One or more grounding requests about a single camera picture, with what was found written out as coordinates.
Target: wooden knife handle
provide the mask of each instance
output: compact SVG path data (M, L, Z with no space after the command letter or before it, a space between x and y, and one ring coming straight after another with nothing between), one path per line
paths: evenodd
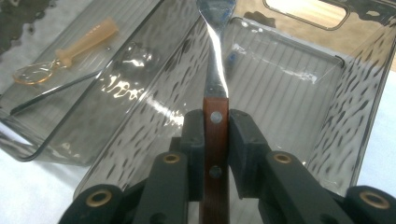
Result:
M205 173L201 224L230 222L228 177L228 98L204 99Z

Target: wooden handle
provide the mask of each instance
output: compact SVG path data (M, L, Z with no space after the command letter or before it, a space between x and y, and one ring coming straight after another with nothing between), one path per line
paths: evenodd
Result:
M205 98L205 174L204 199L200 204L201 224L230 222L228 178L227 98Z
M106 40L118 30L117 24L111 18L107 18L94 26L87 34L69 48L57 49L55 51L56 57L64 66L70 67L75 56Z

